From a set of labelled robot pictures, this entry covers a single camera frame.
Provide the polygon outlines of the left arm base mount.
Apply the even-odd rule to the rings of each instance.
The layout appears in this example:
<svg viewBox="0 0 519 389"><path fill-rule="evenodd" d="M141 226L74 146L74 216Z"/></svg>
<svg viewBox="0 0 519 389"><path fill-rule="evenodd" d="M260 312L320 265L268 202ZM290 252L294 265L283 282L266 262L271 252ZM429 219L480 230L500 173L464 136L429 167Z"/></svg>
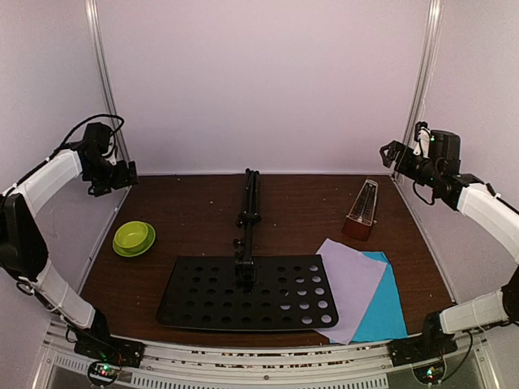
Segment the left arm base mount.
<svg viewBox="0 0 519 389"><path fill-rule="evenodd" d="M125 367L139 368L145 344L110 336L99 340L88 333L77 331L73 341L75 353L92 359L87 367L87 378L95 387L114 384Z"/></svg>

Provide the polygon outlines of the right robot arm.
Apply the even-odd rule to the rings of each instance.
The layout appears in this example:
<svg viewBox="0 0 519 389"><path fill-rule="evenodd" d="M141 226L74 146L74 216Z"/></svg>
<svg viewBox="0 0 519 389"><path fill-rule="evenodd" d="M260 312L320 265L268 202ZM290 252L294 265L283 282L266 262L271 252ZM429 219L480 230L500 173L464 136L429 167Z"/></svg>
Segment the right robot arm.
<svg viewBox="0 0 519 389"><path fill-rule="evenodd" d="M431 188L432 206L441 200L455 212L471 219L498 241L518 261L518 210L502 200L492 185L471 173L461 173L461 138L446 130L431 130L418 122L415 147L392 142L380 148L383 165L393 167L413 185ZM429 314L416 339L421 357L435 356L447 340L460 331L506 325L518 320L518 272L493 293Z"/></svg>

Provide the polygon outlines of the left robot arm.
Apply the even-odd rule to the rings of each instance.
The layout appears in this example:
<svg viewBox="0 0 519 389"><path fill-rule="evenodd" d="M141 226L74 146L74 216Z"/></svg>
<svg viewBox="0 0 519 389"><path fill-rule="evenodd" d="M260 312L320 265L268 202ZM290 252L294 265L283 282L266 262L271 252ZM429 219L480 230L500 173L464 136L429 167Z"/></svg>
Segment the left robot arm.
<svg viewBox="0 0 519 389"><path fill-rule="evenodd" d="M111 127L103 123L110 117L99 113L76 124L49 156L1 195L2 269L19 291L60 314L100 360L110 359L117 351L107 319L58 273L36 217L76 178L89 184L88 194L94 197L137 184L135 162L117 156L116 136L125 121L114 115L118 125Z"/></svg>

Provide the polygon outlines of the lilac sheet music paper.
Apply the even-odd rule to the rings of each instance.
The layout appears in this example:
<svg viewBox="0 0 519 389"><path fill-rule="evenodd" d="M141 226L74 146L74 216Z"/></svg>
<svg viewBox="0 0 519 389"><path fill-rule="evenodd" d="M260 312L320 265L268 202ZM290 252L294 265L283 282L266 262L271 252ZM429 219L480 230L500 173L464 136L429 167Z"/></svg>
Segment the lilac sheet music paper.
<svg viewBox="0 0 519 389"><path fill-rule="evenodd" d="M375 295L387 263L331 239L317 250L332 290L339 315L338 323L320 333L331 341L348 344Z"/></svg>

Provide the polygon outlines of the black perforated music stand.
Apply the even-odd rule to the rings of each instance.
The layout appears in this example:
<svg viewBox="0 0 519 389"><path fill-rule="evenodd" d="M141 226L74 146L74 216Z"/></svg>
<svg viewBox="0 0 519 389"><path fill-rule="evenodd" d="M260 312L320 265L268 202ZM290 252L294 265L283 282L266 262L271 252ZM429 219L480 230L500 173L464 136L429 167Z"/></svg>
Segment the black perforated music stand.
<svg viewBox="0 0 519 389"><path fill-rule="evenodd" d="M260 216L260 174L245 172L233 257L179 256L158 306L165 327L275 332L328 329L339 314L318 254L260 257L253 228Z"/></svg>

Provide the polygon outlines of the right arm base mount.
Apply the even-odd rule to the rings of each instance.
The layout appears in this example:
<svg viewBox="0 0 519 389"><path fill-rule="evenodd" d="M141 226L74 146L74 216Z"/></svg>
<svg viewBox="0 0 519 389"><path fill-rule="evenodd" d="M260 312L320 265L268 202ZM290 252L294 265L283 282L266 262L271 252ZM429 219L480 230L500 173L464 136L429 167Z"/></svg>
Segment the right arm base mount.
<svg viewBox="0 0 519 389"><path fill-rule="evenodd" d="M451 336L440 340L415 336L388 343L392 365L409 365L417 381L429 386L439 384L444 379L447 370L444 358L456 351L457 344Z"/></svg>

